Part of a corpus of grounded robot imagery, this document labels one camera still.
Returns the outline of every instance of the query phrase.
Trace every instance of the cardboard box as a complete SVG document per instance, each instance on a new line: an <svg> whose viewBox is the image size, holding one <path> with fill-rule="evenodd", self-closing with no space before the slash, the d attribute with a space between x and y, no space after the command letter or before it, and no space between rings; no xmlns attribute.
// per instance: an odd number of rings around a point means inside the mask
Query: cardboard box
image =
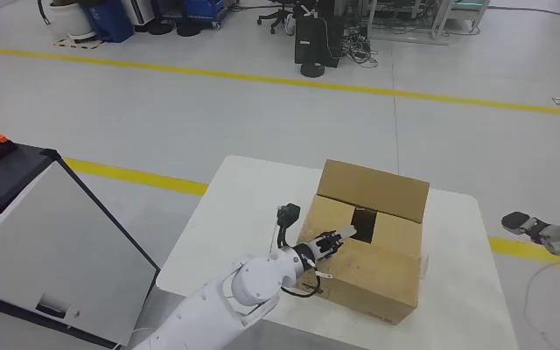
<svg viewBox="0 0 560 350"><path fill-rule="evenodd" d="M418 305L422 220L430 184L413 178L327 160L298 243L353 224L345 240L318 270L318 296L396 325ZM316 284L307 271L298 288Z"/></svg>

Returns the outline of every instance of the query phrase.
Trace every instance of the black round base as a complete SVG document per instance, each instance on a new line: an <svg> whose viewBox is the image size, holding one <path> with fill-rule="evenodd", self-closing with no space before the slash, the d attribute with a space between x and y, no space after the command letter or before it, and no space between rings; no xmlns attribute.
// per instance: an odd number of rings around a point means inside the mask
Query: black round base
<svg viewBox="0 0 560 350"><path fill-rule="evenodd" d="M304 63L301 65L299 72L307 78L318 78L325 74L325 66L317 63Z"/></svg>
<svg viewBox="0 0 560 350"><path fill-rule="evenodd" d="M151 35L164 35L173 31L173 24L154 23L148 27L148 33Z"/></svg>
<svg viewBox="0 0 560 350"><path fill-rule="evenodd" d="M177 34L180 37L193 37L200 34L200 26L190 22L179 24Z"/></svg>

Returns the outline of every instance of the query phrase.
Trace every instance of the tabletop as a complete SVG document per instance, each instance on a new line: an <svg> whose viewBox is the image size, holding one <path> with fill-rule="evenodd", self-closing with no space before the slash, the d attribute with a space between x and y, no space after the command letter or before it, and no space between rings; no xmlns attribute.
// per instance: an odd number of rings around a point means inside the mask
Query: tabletop
<svg viewBox="0 0 560 350"><path fill-rule="evenodd" d="M300 219L286 238L295 244L317 191L321 170L229 156L213 178L157 278L182 296L218 276L240 256L266 256L277 207L294 203ZM320 297L282 295L266 319L309 333L376 349L518 348L478 202L430 189L423 219L429 267L418 308L387 325Z"/></svg>

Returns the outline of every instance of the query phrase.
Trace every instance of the epoxy floor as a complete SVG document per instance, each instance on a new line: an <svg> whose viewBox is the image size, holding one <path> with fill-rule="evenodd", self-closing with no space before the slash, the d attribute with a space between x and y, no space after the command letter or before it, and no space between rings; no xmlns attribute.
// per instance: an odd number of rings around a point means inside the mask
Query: epoxy floor
<svg viewBox="0 0 560 350"><path fill-rule="evenodd" d="M492 4L560 11L555 0ZM36 6L17 0L0 7L0 49L304 79L293 63L294 39L256 25L256 16L269 10L231 14L220 31L193 38L137 34L91 51L54 46L56 25L46 27ZM488 10L480 29L478 36L450 37L450 46L376 41L377 68L344 60L318 81L554 108L552 97L560 96L560 17ZM500 225L504 214L524 211L560 221L559 130L559 115L0 54L0 131L17 142L203 183L229 154L315 168L335 158L470 194L479 201L488 235L512 240L518 238ZM198 198L84 178L163 264ZM536 267L495 258L507 279L502 284L520 348L547 349L519 313L529 277L516 271ZM553 286L560 287L560 280ZM153 298L139 325L154 326L154 315L176 302ZM552 332L557 321L542 323ZM269 328L255 332L274 338ZM292 335L301 348L341 348ZM239 346L249 343L241 339Z"/></svg>

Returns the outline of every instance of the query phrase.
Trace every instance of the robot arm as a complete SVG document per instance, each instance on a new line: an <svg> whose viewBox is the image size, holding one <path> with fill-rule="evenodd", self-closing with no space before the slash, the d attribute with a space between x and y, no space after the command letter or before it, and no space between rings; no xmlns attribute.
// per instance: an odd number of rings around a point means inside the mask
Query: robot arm
<svg viewBox="0 0 560 350"><path fill-rule="evenodd" d="M560 256L560 226L550 225L525 213L514 212L501 219L501 225L515 235L528 235L542 244L551 254Z"/></svg>
<svg viewBox="0 0 560 350"><path fill-rule="evenodd" d="M221 276L186 297L169 318L134 350L222 349L274 309L280 300L281 289L293 287L305 271L315 268L317 261L336 253L342 242L356 232L353 227L347 227L323 233L311 242L292 248L284 245L282 232L285 233L298 216L297 206L280 207L278 246L281 248L267 257L247 258L234 263ZM224 295L224 284L231 276L233 298L241 305L255 306L247 314L234 310Z"/></svg>

